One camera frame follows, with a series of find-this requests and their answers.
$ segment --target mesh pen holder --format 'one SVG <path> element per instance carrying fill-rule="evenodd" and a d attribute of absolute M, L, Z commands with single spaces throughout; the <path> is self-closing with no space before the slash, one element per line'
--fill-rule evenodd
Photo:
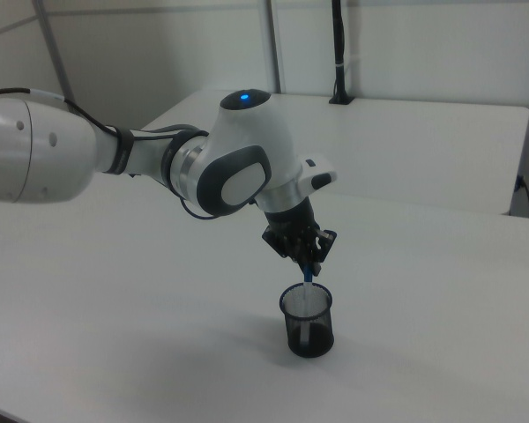
<path fill-rule="evenodd" d="M 324 355 L 333 346 L 332 294 L 325 286 L 304 284 L 290 286 L 280 296 L 288 347 L 300 357 Z"/>

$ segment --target black stand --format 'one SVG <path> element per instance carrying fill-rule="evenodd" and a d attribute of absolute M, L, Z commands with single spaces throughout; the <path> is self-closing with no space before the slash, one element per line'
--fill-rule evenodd
<path fill-rule="evenodd" d="M 345 91 L 345 30 L 343 28 L 343 16 L 341 14 L 341 0 L 332 0 L 333 9 L 333 41 L 335 44 L 335 95 L 329 100 L 331 104 L 347 105 L 353 101 Z"/>

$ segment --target white tabletop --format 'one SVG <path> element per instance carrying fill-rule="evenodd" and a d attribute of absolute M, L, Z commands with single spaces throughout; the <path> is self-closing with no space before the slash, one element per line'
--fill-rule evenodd
<path fill-rule="evenodd" d="M 0 204 L 0 410 L 31 423 L 529 422 L 529 220 L 319 192 L 335 345 L 287 347 L 301 273 L 255 206 L 190 218 L 100 174 Z"/>
<path fill-rule="evenodd" d="M 193 93 L 149 125 L 211 130 L 222 91 Z M 476 104 L 274 94 L 296 151 L 322 153 L 339 181 L 330 192 L 471 212 L 506 213 L 529 109 Z"/>

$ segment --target robotic arm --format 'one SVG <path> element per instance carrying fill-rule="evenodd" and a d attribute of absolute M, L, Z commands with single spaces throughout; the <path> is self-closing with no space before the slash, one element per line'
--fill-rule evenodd
<path fill-rule="evenodd" d="M 51 203 L 77 196 L 94 172 L 144 174 L 182 201 L 225 216 L 256 203 L 264 240 L 317 276 L 336 238 L 314 219 L 309 195 L 336 180 L 322 157 L 297 158 L 275 97 L 229 94 L 211 132 L 190 125 L 156 131 L 106 127 L 29 101 L 0 99 L 0 201 Z"/>

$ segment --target white wall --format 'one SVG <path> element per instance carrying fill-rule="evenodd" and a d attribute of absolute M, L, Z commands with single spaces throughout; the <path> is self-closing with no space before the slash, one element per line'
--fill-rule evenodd
<path fill-rule="evenodd" d="M 0 88 L 61 87 L 31 0 L 0 0 Z"/>
<path fill-rule="evenodd" d="M 84 108 L 141 127 L 196 90 L 269 89 L 257 0 L 50 0 L 46 10 Z"/>
<path fill-rule="evenodd" d="M 350 93 L 529 107 L 528 2 L 349 3 L 344 14 Z M 331 2 L 276 0 L 274 6 L 284 92 L 330 95 Z M 529 185 L 529 130 L 521 173 Z M 523 192 L 515 195 L 513 211 L 527 215 Z"/>

